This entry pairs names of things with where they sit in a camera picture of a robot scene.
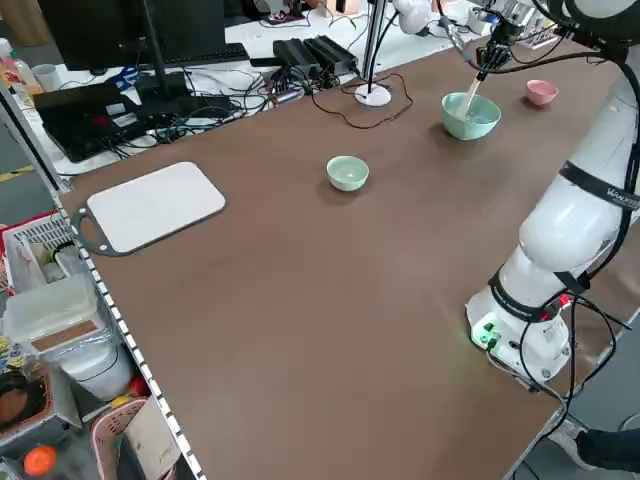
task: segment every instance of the light green bowl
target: light green bowl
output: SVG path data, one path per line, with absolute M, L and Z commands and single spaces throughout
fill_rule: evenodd
M 485 97 L 476 95 L 471 101 L 469 114 L 465 120 L 455 113 L 466 93 L 450 93 L 442 99 L 442 123 L 444 128 L 460 140 L 475 140 L 493 130 L 502 116 L 500 107 Z
M 369 177 L 369 167 L 356 157 L 334 157 L 327 163 L 331 185 L 343 192 L 353 192 L 364 185 Z

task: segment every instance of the white desk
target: white desk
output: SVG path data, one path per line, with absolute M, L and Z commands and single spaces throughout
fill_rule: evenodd
M 450 4 L 447 14 L 464 23 L 466 21 L 469 8 L 471 8 L 471 4 L 466 0 L 459 0 Z M 393 6 L 389 4 L 387 8 L 387 18 L 390 18 L 393 12 Z M 359 15 L 366 13 L 367 3 L 363 0 L 363 6 Z M 306 20 L 288 23 L 275 28 L 268 28 L 259 22 L 252 22 L 227 28 L 226 40 L 227 42 L 242 43 L 251 58 L 272 57 L 272 44 L 274 40 L 287 40 L 290 38 L 304 39 L 318 35 L 327 35 L 346 48 L 358 37 L 358 35 L 367 29 L 368 25 L 367 16 L 355 18 L 354 23 L 356 28 L 354 29 L 352 23 L 347 19 L 335 22 L 333 25 L 329 26 L 331 23 L 331 17 L 324 17 L 317 10 L 308 12 L 308 15 L 311 27 L 307 25 Z M 444 31 L 439 29 L 435 24 L 432 24 L 431 27 L 440 31 L 438 35 L 444 36 Z M 362 57 L 364 55 L 366 38 L 367 35 L 364 33 L 350 49 L 350 51 L 359 58 L 360 64 L 362 63 Z M 468 40 L 474 38 L 477 38 L 477 36 L 473 34 L 467 35 Z M 451 48 L 451 43 L 448 39 L 435 38 L 433 36 L 422 38 L 414 35 L 406 35 L 402 33 L 399 27 L 393 26 L 388 31 L 378 53 L 377 71 L 387 70 L 448 48 Z M 90 81 L 90 83 L 100 83 L 107 78 L 116 75 L 120 70 L 121 68 L 112 68 L 106 75 L 96 77 L 92 80 L 92 77 L 88 72 L 69 72 L 64 65 L 58 65 L 58 71 L 60 72 L 63 83 L 72 81 L 78 82 L 78 84 L 85 84 L 88 81 Z M 188 70 L 193 72 L 190 77 L 198 91 L 231 94 L 232 91 L 230 88 L 239 90 L 247 89 L 256 75 L 270 72 L 274 69 L 256 69 L 253 68 L 248 61 L 243 61 L 199 66 L 194 67 L 193 70 L 188 68 Z M 470 70 L 469 83 L 471 83 L 472 76 L 473 72 Z M 349 79 L 349 77 L 343 77 L 341 78 L 341 81 L 344 82 Z M 65 88 L 74 88 L 79 86 L 78 84 L 72 83 L 66 85 Z M 466 90 L 466 88 L 467 85 L 452 85 L 452 90 Z M 136 103 L 140 103 L 135 89 L 131 88 L 124 93 Z M 260 103 L 261 100 L 259 98 L 249 98 L 247 100 L 248 107 L 255 107 Z M 80 175 L 120 160 L 120 158 L 114 153 L 104 152 L 80 163 L 73 163 L 47 136 L 42 128 L 42 121 L 37 112 L 34 109 L 24 109 L 23 112 L 36 136 L 42 143 L 44 150 L 51 157 L 56 171 L 60 175 Z M 197 125 L 198 123 L 210 123 L 210 120 L 193 119 L 190 121 L 190 124 L 193 125 Z M 155 144 L 155 141 L 151 137 L 143 137 L 134 140 L 132 143 L 140 146 L 152 146 Z M 141 149 L 128 147 L 121 148 L 130 155 L 135 155 L 142 151 Z

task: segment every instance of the lamp base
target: lamp base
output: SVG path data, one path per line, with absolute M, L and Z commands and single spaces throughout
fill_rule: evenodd
M 377 83 L 371 85 L 371 92 L 368 85 L 360 85 L 355 95 L 358 102 L 369 107 L 382 107 L 391 102 L 391 92 Z

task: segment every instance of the pink bowl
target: pink bowl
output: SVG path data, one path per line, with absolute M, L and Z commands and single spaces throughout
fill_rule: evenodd
M 529 80 L 527 82 L 527 98 L 534 105 L 542 106 L 550 103 L 558 96 L 558 87 L 544 80 Z

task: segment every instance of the computer monitor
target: computer monitor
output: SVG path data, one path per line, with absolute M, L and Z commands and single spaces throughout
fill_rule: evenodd
M 150 63 L 140 2 L 39 0 L 69 70 Z M 147 0 L 164 58 L 225 49 L 224 0 Z

